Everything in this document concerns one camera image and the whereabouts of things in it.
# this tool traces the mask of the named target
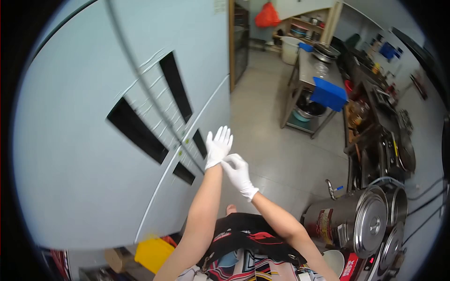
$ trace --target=red bag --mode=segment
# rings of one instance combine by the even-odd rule
[[[278,13],[275,11],[271,2],[267,2],[262,6],[262,10],[255,17],[257,27],[275,27],[280,23]]]

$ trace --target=stainless steel table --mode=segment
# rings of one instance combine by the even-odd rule
[[[334,114],[336,114],[336,111],[327,108],[329,113],[324,120],[322,120],[323,118],[316,117],[309,122],[301,122],[292,114],[302,90],[308,88],[309,90],[314,91],[315,82],[313,77],[319,76],[319,73],[315,68],[315,64],[318,62],[321,61],[316,59],[311,53],[306,52],[304,49],[299,49],[297,60],[292,70],[291,77],[289,78],[288,90],[286,92],[286,107],[281,120],[281,128],[288,125],[310,133],[311,138],[315,138],[333,118]],[[333,83],[338,87],[344,88],[344,82],[342,81],[336,62],[326,63],[325,65],[328,67],[328,73],[325,77],[322,77],[322,79]]]

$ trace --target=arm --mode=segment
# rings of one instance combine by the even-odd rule
[[[186,229],[180,243],[155,276],[158,280],[175,280],[183,270],[196,264],[206,253],[214,235],[221,199],[222,167],[206,170],[202,185],[189,208]]]
[[[253,197],[252,203],[275,232],[307,260],[312,270],[325,277],[327,281],[339,280],[325,262],[306,229],[290,213],[259,192]]]
[[[226,161],[233,162],[233,169]],[[252,202],[267,223],[289,245],[296,249],[308,262],[309,267],[319,273],[327,281],[338,281],[339,278],[330,269],[306,229],[290,213],[271,202],[259,189],[253,187],[248,175],[248,164],[238,154],[231,154],[224,158],[222,166],[233,185]]]
[[[221,199],[222,167],[217,165],[228,154],[233,142],[225,126],[212,140],[209,132],[205,177],[189,208],[186,229],[180,243],[161,266],[154,280],[175,280],[183,270],[196,264],[206,253],[214,236]]]

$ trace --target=white bucket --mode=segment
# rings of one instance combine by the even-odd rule
[[[324,260],[334,273],[340,277],[345,266],[344,255],[338,250],[328,250],[324,252]]]
[[[290,36],[281,37],[281,41],[283,41],[281,59],[287,64],[294,65],[298,54],[298,43],[303,41]]]

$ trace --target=red label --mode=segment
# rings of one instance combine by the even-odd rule
[[[344,271],[342,272],[341,281],[349,281],[350,277],[355,270],[356,262],[358,261],[358,256],[355,253],[351,253],[348,257],[347,264],[344,267]]]
[[[332,245],[333,236],[331,234],[330,220],[333,214],[333,209],[323,209],[319,212],[317,222],[315,224],[315,232],[318,237],[321,237],[325,243]]]

